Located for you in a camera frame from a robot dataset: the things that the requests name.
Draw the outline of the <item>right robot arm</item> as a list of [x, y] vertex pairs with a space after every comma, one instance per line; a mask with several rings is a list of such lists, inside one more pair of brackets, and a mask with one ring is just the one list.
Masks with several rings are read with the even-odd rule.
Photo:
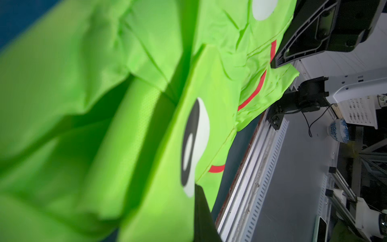
[[[324, 51], [349, 52], [366, 41], [387, 11], [386, 1], [297, 1], [271, 66], [279, 68]], [[283, 117], [315, 112], [352, 98], [386, 93], [387, 70], [317, 77], [287, 91], [268, 111], [267, 121], [278, 130]]]

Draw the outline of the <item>green frog raincoat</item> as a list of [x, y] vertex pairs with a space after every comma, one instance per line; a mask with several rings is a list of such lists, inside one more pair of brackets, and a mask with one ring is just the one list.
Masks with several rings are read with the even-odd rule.
[[296, 1], [1, 1], [1, 241], [193, 242], [298, 76]]

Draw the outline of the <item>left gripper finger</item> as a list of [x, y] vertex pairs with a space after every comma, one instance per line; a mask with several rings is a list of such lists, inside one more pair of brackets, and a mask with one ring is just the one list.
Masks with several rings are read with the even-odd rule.
[[201, 186], [195, 185], [194, 242], [222, 242]]

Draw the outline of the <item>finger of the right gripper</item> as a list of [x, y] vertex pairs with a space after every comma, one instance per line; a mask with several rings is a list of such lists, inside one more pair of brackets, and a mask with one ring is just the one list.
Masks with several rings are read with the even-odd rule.
[[328, 49], [340, 1], [297, 1], [293, 20], [271, 61], [279, 68]]

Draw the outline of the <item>aluminium front rail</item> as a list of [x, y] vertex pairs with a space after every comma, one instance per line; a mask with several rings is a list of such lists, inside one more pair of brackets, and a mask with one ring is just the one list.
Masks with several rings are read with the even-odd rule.
[[231, 193], [216, 221], [224, 242], [251, 242], [272, 180], [288, 121], [278, 128], [269, 121], [266, 110], [247, 150], [247, 155], [231, 185]]

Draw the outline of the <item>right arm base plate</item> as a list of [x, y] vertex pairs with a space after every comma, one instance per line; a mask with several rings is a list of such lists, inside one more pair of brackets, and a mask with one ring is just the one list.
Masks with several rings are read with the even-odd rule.
[[275, 130], [279, 130], [284, 118], [285, 112], [278, 103], [274, 103], [268, 111], [266, 120], [270, 123], [271, 127]]

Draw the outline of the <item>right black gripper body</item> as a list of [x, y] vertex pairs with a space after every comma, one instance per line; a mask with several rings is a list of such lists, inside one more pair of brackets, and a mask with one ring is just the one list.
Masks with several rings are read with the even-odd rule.
[[322, 51], [353, 51], [371, 36], [380, 16], [386, 12], [386, 0], [340, 1], [333, 30]]

